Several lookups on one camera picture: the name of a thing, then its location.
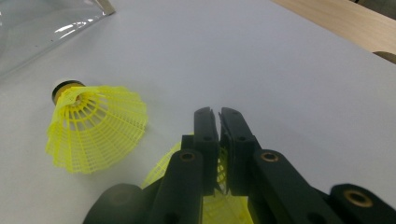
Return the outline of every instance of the shuttlecock cork base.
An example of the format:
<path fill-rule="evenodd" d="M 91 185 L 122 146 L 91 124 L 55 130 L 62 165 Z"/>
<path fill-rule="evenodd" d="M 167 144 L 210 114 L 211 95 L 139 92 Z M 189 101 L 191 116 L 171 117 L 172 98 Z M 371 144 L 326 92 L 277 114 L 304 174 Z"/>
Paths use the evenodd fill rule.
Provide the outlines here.
<path fill-rule="evenodd" d="M 55 166 L 90 174 L 134 149 L 145 132 L 146 104 L 125 87 L 87 87 L 69 80 L 52 92 L 55 109 L 46 151 Z"/>

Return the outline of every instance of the yellow plastic mesh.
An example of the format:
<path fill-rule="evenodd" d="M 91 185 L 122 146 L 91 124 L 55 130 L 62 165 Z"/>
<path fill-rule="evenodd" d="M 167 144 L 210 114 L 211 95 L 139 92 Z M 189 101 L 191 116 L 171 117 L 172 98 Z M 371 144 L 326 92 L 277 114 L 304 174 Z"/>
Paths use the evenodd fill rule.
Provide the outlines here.
<path fill-rule="evenodd" d="M 71 87 L 59 97 L 46 151 L 55 166 L 90 174 L 123 159 L 142 137 L 146 104 L 124 87 Z"/>
<path fill-rule="evenodd" d="M 179 151 L 181 143 L 177 143 L 165 156 L 157 163 L 157 165 L 148 173 L 148 176 L 142 184 L 142 188 L 147 187 L 154 181 L 163 177 L 166 167 L 172 155 Z M 218 182 L 225 191 L 226 184 L 226 152 L 220 152 L 218 166 Z M 215 190 L 214 196 L 204 197 L 203 207 L 203 223 L 204 224 L 252 224 L 250 213 L 248 212 L 248 199 L 246 197 L 234 197 L 230 194 L 224 194 Z"/>

